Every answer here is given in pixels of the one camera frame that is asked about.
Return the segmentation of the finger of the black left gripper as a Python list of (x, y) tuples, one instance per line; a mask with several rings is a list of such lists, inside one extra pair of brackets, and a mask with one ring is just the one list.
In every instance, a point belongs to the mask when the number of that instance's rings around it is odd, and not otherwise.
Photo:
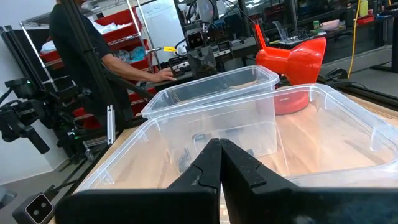
[(210, 46), (202, 48), (202, 54), (203, 76), (209, 77), (211, 75), (217, 74), (216, 60), (212, 48)]
[(200, 66), (201, 66), (201, 48), (196, 48), (187, 52), (187, 58), (190, 65), (190, 69), (195, 78), (201, 78)]

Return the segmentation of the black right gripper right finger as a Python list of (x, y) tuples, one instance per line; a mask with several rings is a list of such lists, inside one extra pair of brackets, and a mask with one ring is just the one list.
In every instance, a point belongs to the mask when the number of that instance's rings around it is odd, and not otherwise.
[(220, 143), (231, 224), (398, 224), (398, 189), (299, 187), (229, 139)]

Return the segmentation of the silver metal bracket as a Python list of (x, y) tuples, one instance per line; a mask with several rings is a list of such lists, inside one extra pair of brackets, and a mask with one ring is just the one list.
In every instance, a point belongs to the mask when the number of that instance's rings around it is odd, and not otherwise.
[(112, 105), (107, 106), (107, 144), (110, 146), (116, 139), (115, 113)]

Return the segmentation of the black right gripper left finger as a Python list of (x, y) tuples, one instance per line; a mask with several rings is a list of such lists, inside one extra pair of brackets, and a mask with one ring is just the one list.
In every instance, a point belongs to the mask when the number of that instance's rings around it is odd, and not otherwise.
[(57, 224), (219, 224), (221, 141), (211, 139), (165, 189), (86, 190), (55, 207)]

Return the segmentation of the clear plastic bin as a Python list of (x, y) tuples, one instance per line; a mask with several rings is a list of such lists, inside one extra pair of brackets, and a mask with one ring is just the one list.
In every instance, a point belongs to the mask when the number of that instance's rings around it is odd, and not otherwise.
[(274, 90), (279, 81), (278, 74), (261, 65), (241, 67), (163, 89), (142, 109), (141, 115), (154, 119), (218, 101), (268, 92)]
[(398, 128), (314, 84), (152, 118), (123, 134), (79, 190), (168, 187), (213, 138), (299, 186), (398, 187)]

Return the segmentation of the red storage bin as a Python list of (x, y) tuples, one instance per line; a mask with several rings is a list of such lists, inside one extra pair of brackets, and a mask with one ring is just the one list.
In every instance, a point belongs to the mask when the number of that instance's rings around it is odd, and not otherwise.
[[(128, 93), (128, 90), (123, 87), (112, 86), (111, 89), (126, 121), (132, 120), (150, 101), (148, 98), (140, 97), (137, 93)], [(106, 103), (85, 88), (81, 106), (73, 110), (72, 114), (75, 118), (91, 115), (82, 119), (85, 129), (98, 129), (107, 125)]]
[[(139, 38), (120, 39), (112, 41), (108, 43), (108, 45), (117, 57), (134, 68), (141, 70), (150, 69), (153, 56), (150, 53), (146, 53), (149, 49), (149, 44), (146, 39), (143, 39), (143, 42), (141, 42)], [(62, 59), (55, 50), (55, 45), (52, 40), (43, 45), (40, 58), (44, 61), (46, 66), (53, 66), (54, 68), (63, 66)]]
[(102, 33), (107, 42), (136, 35), (142, 28), (135, 8), (132, 8), (132, 12), (126, 9), (110, 16), (97, 19), (94, 21), (94, 25), (97, 26), (97, 29)]

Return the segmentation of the person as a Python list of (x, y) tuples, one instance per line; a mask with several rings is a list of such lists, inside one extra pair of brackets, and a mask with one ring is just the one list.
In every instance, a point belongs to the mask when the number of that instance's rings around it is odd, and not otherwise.
[[(99, 58), (102, 59), (106, 54), (113, 55), (103, 36), (95, 29), (90, 20), (85, 16), (81, 18)], [(68, 22), (67, 13), (61, 0), (56, 0), (56, 4), (50, 13), (49, 33), (68, 74), (81, 88), (82, 93), (85, 88), (95, 96), (101, 97), (100, 89), (84, 59), (83, 51), (78, 46), (77, 38)]]

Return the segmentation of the pink bowl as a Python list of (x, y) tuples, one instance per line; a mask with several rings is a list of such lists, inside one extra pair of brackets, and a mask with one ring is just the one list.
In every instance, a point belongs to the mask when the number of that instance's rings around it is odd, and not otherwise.
[(333, 29), (336, 29), (336, 28), (338, 27), (339, 23), (340, 23), (340, 20), (339, 20), (339, 19), (335, 19), (335, 20), (332, 20), (332, 21), (323, 22), (323, 23), (320, 24), (320, 29), (321, 29), (323, 32), (331, 31), (331, 30), (333, 30)]

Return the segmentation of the person's hand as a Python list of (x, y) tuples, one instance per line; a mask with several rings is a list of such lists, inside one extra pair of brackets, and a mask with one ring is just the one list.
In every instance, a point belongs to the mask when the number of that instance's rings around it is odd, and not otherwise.
[(153, 83), (160, 83), (164, 81), (176, 81), (171, 68), (165, 68), (157, 73), (150, 74), (149, 81)]

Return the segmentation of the white panel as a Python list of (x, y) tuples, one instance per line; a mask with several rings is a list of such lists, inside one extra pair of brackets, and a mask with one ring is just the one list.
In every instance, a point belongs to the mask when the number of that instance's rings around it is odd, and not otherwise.
[(154, 47), (174, 47), (183, 31), (173, 0), (139, 0)]

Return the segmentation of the person's forearm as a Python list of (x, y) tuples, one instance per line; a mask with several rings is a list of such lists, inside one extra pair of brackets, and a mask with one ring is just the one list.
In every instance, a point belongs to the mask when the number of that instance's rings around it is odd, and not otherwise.
[(155, 82), (153, 74), (138, 70), (112, 54), (106, 54), (101, 60), (108, 70), (120, 77), (128, 80)]

